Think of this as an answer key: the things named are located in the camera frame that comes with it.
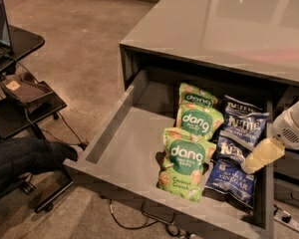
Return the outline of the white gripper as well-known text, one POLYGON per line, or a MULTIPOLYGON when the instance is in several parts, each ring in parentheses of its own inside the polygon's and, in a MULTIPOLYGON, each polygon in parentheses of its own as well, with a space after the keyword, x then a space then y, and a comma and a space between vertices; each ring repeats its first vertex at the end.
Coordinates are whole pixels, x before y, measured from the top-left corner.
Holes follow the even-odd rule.
POLYGON ((285 147, 299 150, 299 101, 275 119, 272 134, 277 139, 264 138, 241 163, 246 173, 254 173, 279 159, 285 154, 285 147))

